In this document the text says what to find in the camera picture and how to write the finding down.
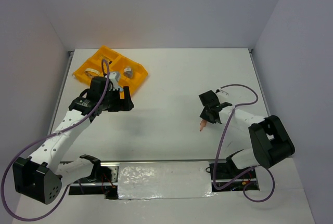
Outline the jar of paper clips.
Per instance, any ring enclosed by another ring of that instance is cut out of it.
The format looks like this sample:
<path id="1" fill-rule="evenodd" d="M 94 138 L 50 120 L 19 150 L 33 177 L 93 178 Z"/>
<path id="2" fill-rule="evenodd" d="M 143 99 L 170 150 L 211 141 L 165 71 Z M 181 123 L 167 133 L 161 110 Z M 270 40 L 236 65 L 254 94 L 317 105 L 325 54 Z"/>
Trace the jar of paper clips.
<path id="1" fill-rule="evenodd" d="M 123 74 L 125 77 L 132 79 L 134 76 L 134 71 L 131 67 L 127 66 L 123 69 Z"/>

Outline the clear tape roll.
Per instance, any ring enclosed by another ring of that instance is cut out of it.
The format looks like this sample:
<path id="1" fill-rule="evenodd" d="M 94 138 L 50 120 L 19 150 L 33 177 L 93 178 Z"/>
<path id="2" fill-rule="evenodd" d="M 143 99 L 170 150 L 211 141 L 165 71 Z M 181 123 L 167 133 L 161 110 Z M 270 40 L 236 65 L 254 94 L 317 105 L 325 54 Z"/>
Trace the clear tape roll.
<path id="1" fill-rule="evenodd" d="M 84 74 L 89 78 L 100 76 L 100 72 L 92 68 L 86 68 Z"/>

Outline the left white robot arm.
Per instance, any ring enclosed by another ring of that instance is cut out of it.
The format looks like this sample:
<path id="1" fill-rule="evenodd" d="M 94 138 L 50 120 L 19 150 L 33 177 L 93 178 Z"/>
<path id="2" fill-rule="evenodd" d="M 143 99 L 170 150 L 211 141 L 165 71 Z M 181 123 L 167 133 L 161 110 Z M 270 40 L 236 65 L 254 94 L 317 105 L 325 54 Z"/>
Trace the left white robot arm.
<path id="1" fill-rule="evenodd" d="M 78 136 L 102 111 L 133 109 L 129 87 L 120 86 L 119 80 L 118 72 L 110 72 L 108 77 L 93 78 L 90 87 L 71 102 L 52 136 L 26 159 L 19 157 L 15 160 L 12 169 L 18 193 L 50 204 L 63 187 L 81 178 L 90 182 L 112 180 L 115 172 L 102 166 L 100 159 L 91 155 L 80 155 L 66 164 L 61 161 Z"/>

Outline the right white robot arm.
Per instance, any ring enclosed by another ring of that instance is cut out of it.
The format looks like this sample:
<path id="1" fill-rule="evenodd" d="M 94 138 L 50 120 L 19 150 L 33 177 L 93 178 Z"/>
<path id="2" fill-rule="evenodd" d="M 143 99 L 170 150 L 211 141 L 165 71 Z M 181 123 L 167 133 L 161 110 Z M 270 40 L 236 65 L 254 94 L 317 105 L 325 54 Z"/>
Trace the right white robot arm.
<path id="1" fill-rule="evenodd" d="M 269 169 L 295 153 L 294 144 L 278 116 L 258 116 L 229 102 L 220 102 L 212 90 L 199 95 L 199 99 L 203 105 L 200 130 L 206 123 L 218 123 L 249 135 L 250 143 L 229 155 L 223 164 L 230 177 L 238 178 L 249 167 Z"/>

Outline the yellow compartment tray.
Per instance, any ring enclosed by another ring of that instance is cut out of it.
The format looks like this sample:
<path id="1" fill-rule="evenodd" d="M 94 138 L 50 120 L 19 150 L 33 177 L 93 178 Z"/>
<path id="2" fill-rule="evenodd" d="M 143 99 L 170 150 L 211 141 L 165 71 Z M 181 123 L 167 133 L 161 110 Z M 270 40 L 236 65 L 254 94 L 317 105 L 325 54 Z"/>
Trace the yellow compartment tray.
<path id="1" fill-rule="evenodd" d="M 112 63 L 108 64 L 106 60 L 101 60 L 101 55 L 110 58 Z M 123 69 L 127 66 L 131 67 L 134 71 L 132 79 L 125 77 L 123 74 Z M 90 85 L 92 78 L 89 78 L 84 74 L 86 68 L 98 70 L 100 72 L 99 77 L 103 76 L 103 74 L 107 71 L 107 68 L 109 68 L 110 72 L 119 72 L 121 75 L 119 80 L 120 86 L 128 86 L 130 88 L 131 95 L 134 95 L 137 92 L 148 76 L 148 72 L 140 63 L 137 63 L 106 46 L 101 46 L 76 71 L 72 73 L 78 81 L 86 85 Z"/>

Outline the silver foil covered plate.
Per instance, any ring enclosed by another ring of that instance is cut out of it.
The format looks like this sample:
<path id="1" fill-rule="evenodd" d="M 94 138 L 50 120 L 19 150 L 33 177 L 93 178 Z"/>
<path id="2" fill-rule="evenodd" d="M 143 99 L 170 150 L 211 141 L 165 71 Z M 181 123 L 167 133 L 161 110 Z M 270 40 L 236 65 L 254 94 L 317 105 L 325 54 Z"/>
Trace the silver foil covered plate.
<path id="1" fill-rule="evenodd" d="M 209 163 L 121 163 L 118 198 L 122 200 L 194 199 L 214 195 Z"/>

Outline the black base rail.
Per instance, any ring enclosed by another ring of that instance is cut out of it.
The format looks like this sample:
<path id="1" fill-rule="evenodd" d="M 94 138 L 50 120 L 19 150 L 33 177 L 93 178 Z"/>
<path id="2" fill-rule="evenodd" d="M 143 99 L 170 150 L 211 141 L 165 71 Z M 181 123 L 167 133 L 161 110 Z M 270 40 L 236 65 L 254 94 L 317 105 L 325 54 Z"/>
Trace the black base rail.
<path id="1" fill-rule="evenodd" d="M 194 199 L 214 196 L 217 192 L 258 190 L 254 170 L 240 178 L 230 174 L 224 163 L 208 161 L 104 163 L 111 170 L 95 182 L 82 178 L 75 182 L 69 195 L 97 195 L 108 200 Z"/>

